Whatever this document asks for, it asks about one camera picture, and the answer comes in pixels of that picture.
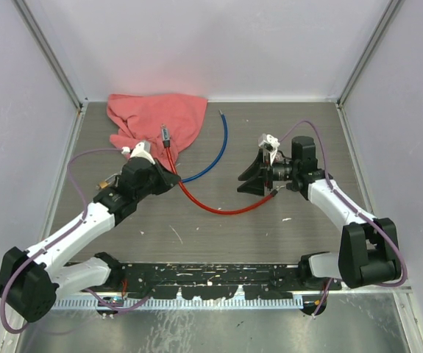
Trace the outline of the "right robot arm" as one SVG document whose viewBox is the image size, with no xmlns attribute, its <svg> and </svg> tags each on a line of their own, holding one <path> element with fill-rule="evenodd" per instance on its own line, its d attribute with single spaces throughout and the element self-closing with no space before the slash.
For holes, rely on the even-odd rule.
<svg viewBox="0 0 423 353">
<path fill-rule="evenodd" d="M 338 252 L 303 255 L 298 263 L 301 286 L 313 290 L 324 279 L 339 279 L 350 288 L 381 285 L 400 279 L 402 264 L 397 255 L 397 229 L 390 218 L 376 218 L 363 210 L 318 166 L 312 137 L 291 141 L 291 156 L 280 150 L 280 142 L 269 134 L 258 141 L 258 153 L 239 176 L 239 193 L 262 196 L 275 182 L 300 193 L 317 206 L 341 233 Z"/>
</svg>

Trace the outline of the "pink cloth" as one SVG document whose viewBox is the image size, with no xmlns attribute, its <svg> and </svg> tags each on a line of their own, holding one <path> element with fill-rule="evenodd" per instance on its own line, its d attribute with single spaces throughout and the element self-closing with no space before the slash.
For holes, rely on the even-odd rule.
<svg viewBox="0 0 423 353">
<path fill-rule="evenodd" d="M 199 136 L 205 120 L 207 99 L 181 93 L 154 96 L 111 94 L 107 101 L 107 116 L 118 127 L 110 136 L 117 148 L 134 148 L 145 140 L 150 154 L 166 168 L 170 167 L 163 146 L 161 128 L 171 135 L 170 151 L 174 161 Z"/>
</svg>

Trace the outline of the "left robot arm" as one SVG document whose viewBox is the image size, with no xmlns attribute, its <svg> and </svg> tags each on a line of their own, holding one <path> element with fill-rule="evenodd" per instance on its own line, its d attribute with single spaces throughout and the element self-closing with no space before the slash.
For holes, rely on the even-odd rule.
<svg viewBox="0 0 423 353">
<path fill-rule="evenodd" d="M 64 296 L 93 287 L 119 289 L 122 264 L 100 252 L 76 265 L 68 261 L 100 235 L 132 215 L 147 196 L 158 196 L 180 182 L 157 160 L 133 157 L 99 186 L 99 193 L 70 223 L 22 251 L 5 253 L 0 269 L 0 312 L 10 306 L 26 322 L 40 320 Z"/>
</svg>

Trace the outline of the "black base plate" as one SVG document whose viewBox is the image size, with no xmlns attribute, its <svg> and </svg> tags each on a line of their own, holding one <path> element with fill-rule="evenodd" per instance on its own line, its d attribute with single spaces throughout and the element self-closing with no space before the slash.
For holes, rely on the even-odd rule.
<svg viewBox="0 0 423 353">
<path fill-rule="evenodd" d="M 327 279 L 305 279 L 286 264 L 133 263 L 124 264 L 116 284 L 97 285 L 96 292 L 118 291 L 129 299 L 231 299 L 239 289 L 246 300 L 291 299 L 297 291 L 321 293 Z"/>
</svg>

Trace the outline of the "brass padlock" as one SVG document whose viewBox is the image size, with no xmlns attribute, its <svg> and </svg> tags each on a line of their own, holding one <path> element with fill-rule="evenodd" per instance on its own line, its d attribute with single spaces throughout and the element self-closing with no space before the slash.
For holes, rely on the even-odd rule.
<svg viewBox="0 0 423 353">
<path fill-rule="evenodd" d="M 120 174 L 112 174 L 108 178 L 100 181 L 97 184 L 96 189 L 98 191 L 100 191 L 100 190 L 104 190 L 105 188 L 114 188 L 114 187 L 116 187 L 117 184 L 118 184 L 119 177 L 120 177 Z"/>
</svg>

